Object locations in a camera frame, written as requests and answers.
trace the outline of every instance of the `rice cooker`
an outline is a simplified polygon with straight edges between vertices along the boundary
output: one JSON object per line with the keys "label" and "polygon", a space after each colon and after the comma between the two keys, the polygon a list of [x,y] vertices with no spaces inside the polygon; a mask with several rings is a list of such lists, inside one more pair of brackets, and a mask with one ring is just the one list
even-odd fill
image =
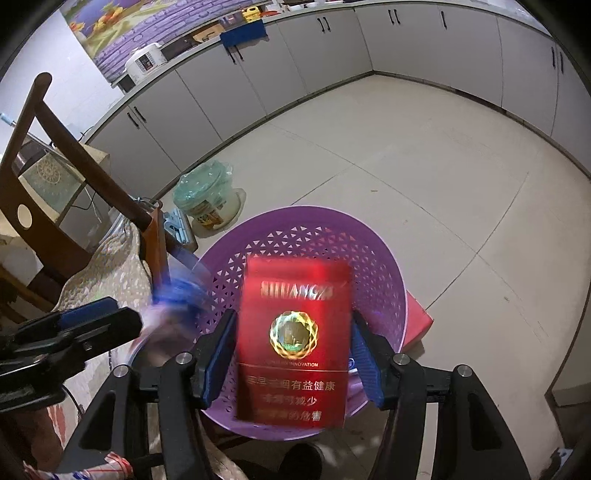
{"label": "rice cooker", "polygon": [[125,62],[125,70],[136,85],[140,84],[156,67],[166,63],[160,48],[162,45],[154,42],[144,48],[135,49],[129,60]]}

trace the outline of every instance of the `shoe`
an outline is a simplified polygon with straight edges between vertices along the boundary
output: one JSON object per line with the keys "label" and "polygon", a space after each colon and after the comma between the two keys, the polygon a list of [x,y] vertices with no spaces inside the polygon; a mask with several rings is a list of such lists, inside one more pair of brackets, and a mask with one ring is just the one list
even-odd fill
{"label": "shoe", "polygon": [[320,480],[324,456],[311,443],[298,443],[283,457],[278,473],[288,480]]}

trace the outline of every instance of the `black clamp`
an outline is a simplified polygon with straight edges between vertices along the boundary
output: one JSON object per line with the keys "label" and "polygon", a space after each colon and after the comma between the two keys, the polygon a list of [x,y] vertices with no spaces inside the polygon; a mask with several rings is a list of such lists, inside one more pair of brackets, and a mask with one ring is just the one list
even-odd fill
{"label": "black clamp", "polygon": [[426,405],[439,403],[431,478],[530,480],[509,427],[471,367],[422,367],[371,333],[359,312],[353,312],[351,351],[366,395],[390,410],[370,479],[417,477]]}
{"label": "black clamp", "polygon": [[[208,408],[222,389],[236,345],[236,320],[236,312],[226,310],[212,333],[161,367],[114,368],[76,427],[57,471],[99,465],[109,452],[127,459],[148,456],[147,404],[157,402],[167,478],[215,480],[196,410]],[[149,469],[134,474],[150,479]]]}
{"label": "black clamp", "polygon": [[61,402],[66,379],[90,358],[136,338],[141,327],[137,312],[107,297],[0,335],[0,413]]}

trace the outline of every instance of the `countertop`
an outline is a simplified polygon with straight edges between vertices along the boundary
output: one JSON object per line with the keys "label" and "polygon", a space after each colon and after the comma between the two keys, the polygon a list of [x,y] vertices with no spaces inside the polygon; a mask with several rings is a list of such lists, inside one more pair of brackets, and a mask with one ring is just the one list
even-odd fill
{"label": "countertop", "polygon": [[[539,23],[534,17],[532,17],[520,4],[518,4],[515,0],[361,0],[359,2],[353,2],[348,4],[333,4],[333,5],[326,5],[320,4],[315,8],[304,8],[302,10],[297,10],[294,12],[285,12],[278,15],[273,15],[272,17],[265,17],[263,18],[264,23],[273,23],[277,21],[284,20],[289,17],[295,17],[296,15],[307,15],[307,14],[314,14],[314,12],[319,10],[333,10],[333,9],[340,9],[340,8],[360,8],[365,7],[367,5],[375,5],[375,4],[393,4],[393,3],[434,3],[434,4],[450,4],[450,5],[458,5],[460,7],[469,7],[474,9],[483,10],[486,12],[491,12],[496,15],[501,15],[503,17],[507,17],[512,20],[516,20],[520,23],[523,23],[531,28],[538,30],[540,33],[551,36],[550,33],[544,28],[544,26]],[[164,65],[161,65],[157,69],[153,71],[153,73],[147,77],[142,83],[136,85],[132,88],[125,96],[121,97],[117,102],[115,102],[103,115],[103,117],[84,135],[83,139],[81,140],[82,143],[88,142],[92,139],[92,137],[100,130],[100,128],[115,114],[117,111],[125,107],[130,101],[134,99],[134,97],[138,96],[143,90],[148,88],[150,84],[156,81],[160,76],[174,70],[177,66],[184,63],[191,57],[195,56],[202,50],[210,48],[216,45],[220,41],[219,37],[212,38],[207,42],[201,43],[196,47],[193,47],[183,53],[181,53],[178,57],[173,58],[169,62]]]}

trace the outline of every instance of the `cabinet door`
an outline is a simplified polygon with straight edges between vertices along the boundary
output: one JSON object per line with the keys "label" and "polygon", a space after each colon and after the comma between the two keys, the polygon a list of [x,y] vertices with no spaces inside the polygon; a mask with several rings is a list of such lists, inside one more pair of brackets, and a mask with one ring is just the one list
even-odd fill
{"label": "cabinet door", "polygon": [[503,103],[546,135],[556,111],[558,52],[550,38],[506,18],[498,18],[503,52]]}
{"label": "cabinet door", "polygon": [[334,82],[371,71],[368,49],[354,10],[327,11],[319,17],[324,22],[326,38],[330,41],[327,66],[335,73]]}
{"label": "cabinet door", "polygon": [[177,69],[222,140],[265,116],[237,58],[236,53],[228,55],[219,44]]}
{"label": "cabinet door", "polygon": [[129,107],[111,119],[90,145],[111,154],[108,173],[134,197],[154,197],[180,173]]}
{"label": "cabinet door", "polygon": [[240,46],[240,66],[251,81],[266,113],[304,97],[306,87],[277,24],[267,25],[268,38]]}
{"label": "cabinet door", "polygon": [[496,16],[439,5],[449,85],[501,105],[503,65]]}
{"label": "cabinet door", "polygon": [[552,138],[591,171],[591,97],[561,50],[557,61],[560,70]]}
{"label": "cabinet door", "polygon": [[150,86],[131,109],[180,170],[222,142],[176,72]]}
{"label": "cabinet door", "polygon": [[371,70],[353,10],[299,15],[278,25],[310,93]]}
{"label": "cabinet door", "polygon": [[374,70],[449,85],[436,5],[372,5],[356,12]]}

